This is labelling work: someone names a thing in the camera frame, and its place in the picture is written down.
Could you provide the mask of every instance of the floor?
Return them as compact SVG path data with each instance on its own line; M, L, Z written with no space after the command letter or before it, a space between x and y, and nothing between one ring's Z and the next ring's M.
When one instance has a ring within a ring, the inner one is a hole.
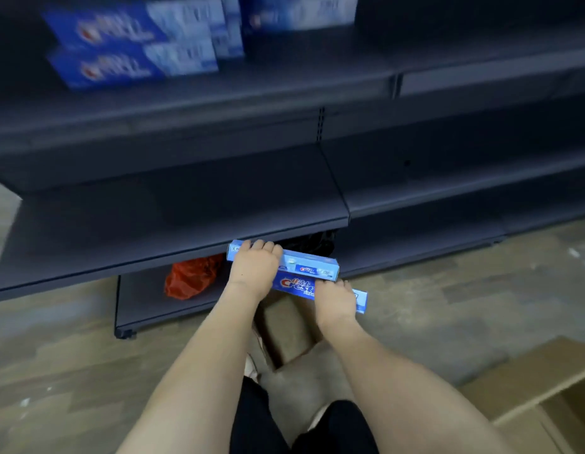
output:
M0 246L17 198L0 187ZM585 220L356 278L360 322L458 385L556 336L585 341ZM204 315L113 337L115 279L0 304L0 454L113 453ZM327 344L274 373L250 345L289 441L350 389Z

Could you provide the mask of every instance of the gray floor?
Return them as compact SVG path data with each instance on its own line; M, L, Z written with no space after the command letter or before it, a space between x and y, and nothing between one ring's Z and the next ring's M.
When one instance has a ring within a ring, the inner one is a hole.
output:
M0 247L16 206L0 187ZM462 384L556 335L585 340L585 220L353 283L369 292L364 328ZM204 318L118 341L114 295L112 278L0 304L1 454L114 452ZM289 441L320 406L352 397L325 343L275 373L250 348Z

